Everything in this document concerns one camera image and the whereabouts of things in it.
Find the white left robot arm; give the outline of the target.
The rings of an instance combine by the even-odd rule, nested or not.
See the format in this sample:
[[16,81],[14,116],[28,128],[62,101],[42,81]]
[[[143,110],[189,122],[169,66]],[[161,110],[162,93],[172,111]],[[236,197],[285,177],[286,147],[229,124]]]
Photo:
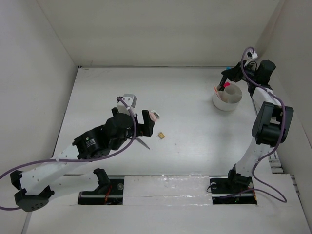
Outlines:
[[112,184],[104,169],[70,178],[67,173],[86,163],[112,157],[111,151],[122,152],[126,140],[151,137],[155,118],[148,110],[142,110],[143,124],[129,112],[112,109],[113,116],[105,124],[93,128],[74,139],[58,156],[41,163],[34,169],[10,174],[12,185],[18,190],[14,195],[18,208],[25,212],[36,211],[51,200],[78,191],[94,192],[109,196]]

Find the red pink pen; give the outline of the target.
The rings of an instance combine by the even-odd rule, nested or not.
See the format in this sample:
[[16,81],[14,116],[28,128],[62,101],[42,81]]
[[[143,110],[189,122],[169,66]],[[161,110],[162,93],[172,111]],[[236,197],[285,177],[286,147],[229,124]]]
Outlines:
[[217,89],[216,86],[214,86],[214,90],[215,90],[216,96],[217,96],[220,100],[222,100],[222,99],[221,99],[221,96],[220,96],[220,93],[219,93],[219,90]]

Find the yellow eraser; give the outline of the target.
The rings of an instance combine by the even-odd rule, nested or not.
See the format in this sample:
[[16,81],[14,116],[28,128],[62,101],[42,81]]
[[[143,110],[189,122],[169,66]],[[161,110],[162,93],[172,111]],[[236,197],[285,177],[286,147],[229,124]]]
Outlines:
[[160,139],[164,139],[164,138],[165,138],[165,135],[164,135],[162,132],[159,132],[159,133],[158,133],[158,137],[159,137]]

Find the white round divided container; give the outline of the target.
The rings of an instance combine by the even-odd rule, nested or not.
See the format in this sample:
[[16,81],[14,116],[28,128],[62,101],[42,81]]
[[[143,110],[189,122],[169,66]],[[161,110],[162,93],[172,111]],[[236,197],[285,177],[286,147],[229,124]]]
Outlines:
[[233,111],[237,108],[240,101],[242,100],[242,91],[235,84],[230,83],[229,86],[225,87],[223,91],[219,91],[220,100],[216,93],[213,94],[213,104],[221,111]]

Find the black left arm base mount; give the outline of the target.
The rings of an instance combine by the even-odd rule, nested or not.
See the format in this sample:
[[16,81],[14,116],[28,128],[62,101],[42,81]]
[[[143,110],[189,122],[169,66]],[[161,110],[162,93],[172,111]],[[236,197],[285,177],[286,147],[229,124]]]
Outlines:
[[78,205],[122,205],[124,176],[108,176],[104,169],[93,171],[97,177],[97,187],[93,191],[79,193]]

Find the black handled scissors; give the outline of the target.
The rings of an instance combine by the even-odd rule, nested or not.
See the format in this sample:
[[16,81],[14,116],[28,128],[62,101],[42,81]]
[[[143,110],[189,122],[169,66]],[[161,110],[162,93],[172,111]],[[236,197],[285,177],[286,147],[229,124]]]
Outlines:
[[144,147],[146,147],[147,149],[151,149],[142,139],[140,139],[139,137],[136,137],[136,141],[138,141],[141,145],[143,145]]

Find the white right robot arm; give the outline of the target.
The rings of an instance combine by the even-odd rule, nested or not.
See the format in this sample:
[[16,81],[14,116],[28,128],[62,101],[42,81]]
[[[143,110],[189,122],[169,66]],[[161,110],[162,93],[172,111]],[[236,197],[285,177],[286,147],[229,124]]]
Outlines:
[[286,106],[269,85],[275,68],[275,64],[270,60],[261,61],[257,68],[242,60],[235,67],[222,72],[219,86],[222,91],[226,89],[224,84],[227,80],[243,80],[248,85],[250,97],[260,107],[252,127],[251,144],[242,159],[229,170],[225,180],[225,187],[229,193],[247,190],[259,162],[273,154],[288,135],[294,110]]

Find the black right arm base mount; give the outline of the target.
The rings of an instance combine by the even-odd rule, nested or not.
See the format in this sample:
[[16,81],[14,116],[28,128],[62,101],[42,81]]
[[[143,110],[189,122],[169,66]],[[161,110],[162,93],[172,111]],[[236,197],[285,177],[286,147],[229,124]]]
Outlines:
[[210,175],[209,182],[206,192],[212,194],[213,205],[257,204],[251,177],[229,170],[228,175]]

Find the pink cap black highlighter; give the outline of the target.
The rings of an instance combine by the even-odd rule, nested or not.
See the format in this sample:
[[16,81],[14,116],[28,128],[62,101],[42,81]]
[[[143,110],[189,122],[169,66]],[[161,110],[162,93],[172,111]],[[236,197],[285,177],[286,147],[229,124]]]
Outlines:
[[225,89],[225,87],[229,86],[230,83],[229,82],[225,82],[223,85],[218,85],[217,90],[219,91],[223,91]]

